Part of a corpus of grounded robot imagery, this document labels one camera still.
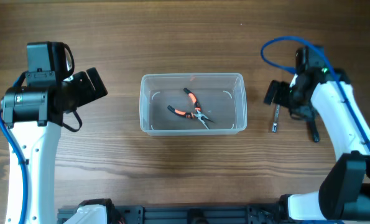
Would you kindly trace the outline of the orange black needle-nose pliers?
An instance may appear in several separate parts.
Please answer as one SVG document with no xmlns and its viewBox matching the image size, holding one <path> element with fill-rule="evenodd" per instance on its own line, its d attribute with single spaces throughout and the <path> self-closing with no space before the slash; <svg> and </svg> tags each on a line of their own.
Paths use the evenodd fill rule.
<svg viewBox="0 0 370 224">
<path fill-rule="evenodd" d="M 213 123 L 213 121 L 203 113 L 200 101 L 198 100 L 196 95 L 188 88 L 184 88 L 183 91 L 190 99 L 188 105 L 191 106 L 191 110 L 179 110 L 172 105 L 168 105 L 167 109 L 171 113 L 181 118 L 198 120 L 206 129 L 210 129 L 207 122 Z"/>
</svg>

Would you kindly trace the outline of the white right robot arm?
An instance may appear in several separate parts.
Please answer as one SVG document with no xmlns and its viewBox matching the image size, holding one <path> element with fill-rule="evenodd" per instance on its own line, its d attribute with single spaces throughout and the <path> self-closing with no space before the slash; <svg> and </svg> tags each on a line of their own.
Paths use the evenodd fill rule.
<svg viewBox="0 0 370 224">
<path fill-rule="evenodd" d="M 370 222 L 370 128 L 345 71 L 311 68 L 292 83 L 273 80 L 264 102 L 284 106 L 298 119 L 320 116 L 336 157 L 317 191 L 280 198 L 278 220 Z"/>
</svg>

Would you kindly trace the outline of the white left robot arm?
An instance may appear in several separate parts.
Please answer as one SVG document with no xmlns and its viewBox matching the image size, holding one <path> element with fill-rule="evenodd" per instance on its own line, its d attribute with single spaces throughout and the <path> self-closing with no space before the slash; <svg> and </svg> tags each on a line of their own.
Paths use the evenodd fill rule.
<svg viewBox="0 0 370 224">
<path fill-rule="evenodd" d="M 6 223 L 56 223 L 55 160 L 64 123 L 77 109 L 108 94 L 95 68 L 61 76 L 22 73 L 1 100 L 0 129 L 9 144 Z"/>
</svg>

